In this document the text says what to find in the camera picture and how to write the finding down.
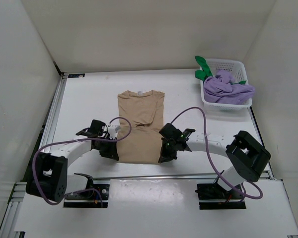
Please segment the beige t shirt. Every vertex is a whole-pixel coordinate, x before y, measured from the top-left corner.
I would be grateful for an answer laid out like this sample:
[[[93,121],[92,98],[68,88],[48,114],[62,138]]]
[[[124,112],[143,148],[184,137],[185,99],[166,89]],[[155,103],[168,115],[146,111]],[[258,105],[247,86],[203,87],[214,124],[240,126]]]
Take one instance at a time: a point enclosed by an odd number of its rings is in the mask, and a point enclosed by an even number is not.
[[[159,131],[164,126],[164,96],[160,91],[131,92],[118,95],[120,131],[117,142],[120,163],[158,164],[162,139]]]

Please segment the purple t shirt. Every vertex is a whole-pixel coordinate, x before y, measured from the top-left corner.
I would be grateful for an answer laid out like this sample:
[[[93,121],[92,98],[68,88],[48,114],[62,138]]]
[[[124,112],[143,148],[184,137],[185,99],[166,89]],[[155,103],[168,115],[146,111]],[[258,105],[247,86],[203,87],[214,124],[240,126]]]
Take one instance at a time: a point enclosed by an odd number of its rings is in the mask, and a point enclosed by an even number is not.
[[[255,95],[255,87],[235,82],[234,76],[218,70],[203,82],[204,98],[209,103],[242,105]]]

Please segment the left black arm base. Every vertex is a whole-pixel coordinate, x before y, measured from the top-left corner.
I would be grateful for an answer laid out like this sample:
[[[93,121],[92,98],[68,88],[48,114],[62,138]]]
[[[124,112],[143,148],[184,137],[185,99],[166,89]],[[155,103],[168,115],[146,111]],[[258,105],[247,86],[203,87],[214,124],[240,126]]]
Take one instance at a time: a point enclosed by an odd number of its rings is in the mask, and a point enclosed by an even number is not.
[[[91,187],[98,192],[92,190],[84,193],[73,194],[67,196],[63,201],[64,208],[108,208],[110,182],[95,180]]]

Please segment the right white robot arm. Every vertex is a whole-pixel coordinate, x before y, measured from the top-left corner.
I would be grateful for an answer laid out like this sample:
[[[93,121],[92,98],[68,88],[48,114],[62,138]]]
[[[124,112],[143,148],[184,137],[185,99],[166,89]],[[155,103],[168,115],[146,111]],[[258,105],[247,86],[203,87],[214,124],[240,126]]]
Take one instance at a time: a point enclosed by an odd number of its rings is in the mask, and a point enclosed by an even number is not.
[[[228,158],[232,166],[221,173],[215,186],[224,190],[232,190],[245,181],[257,182],[266,168],[271,154],[251,134],[241,130],[234,136],[231,144],[225,146],[223,138],[207,135],[194,129],[181,131],[167,123],[160,131],[162,148],[159,162],[177,159],[178,151],[206,152]]]

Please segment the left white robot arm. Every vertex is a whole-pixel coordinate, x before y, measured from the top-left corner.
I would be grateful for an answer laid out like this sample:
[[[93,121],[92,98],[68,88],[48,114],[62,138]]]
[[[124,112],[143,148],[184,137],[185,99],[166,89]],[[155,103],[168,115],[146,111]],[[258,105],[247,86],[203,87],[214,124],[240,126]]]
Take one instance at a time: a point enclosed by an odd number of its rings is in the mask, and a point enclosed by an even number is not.
[[[118,125],[106,125],[94,119],[90,127],[76,133],[72,143],[60,144],[58,149],[49,153],[39,151],[32,161],[26,193],[46,197],[50,203],[59,204],[63,199],[93,200],[101,206],[108,190],[97,188],[90,175],[68,175],[68,167],[91,150],[117,160],[116,140],[119,130]]]

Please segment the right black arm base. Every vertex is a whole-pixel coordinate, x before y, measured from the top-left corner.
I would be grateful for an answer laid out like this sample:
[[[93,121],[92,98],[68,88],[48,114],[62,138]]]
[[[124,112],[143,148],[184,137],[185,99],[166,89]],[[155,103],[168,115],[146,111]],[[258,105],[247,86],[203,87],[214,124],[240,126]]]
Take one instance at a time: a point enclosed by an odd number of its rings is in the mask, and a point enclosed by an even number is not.
[[[233,189],[226,191],[213,183],[199,183],[195,192],[200,210],[246,209],[244,196]]]

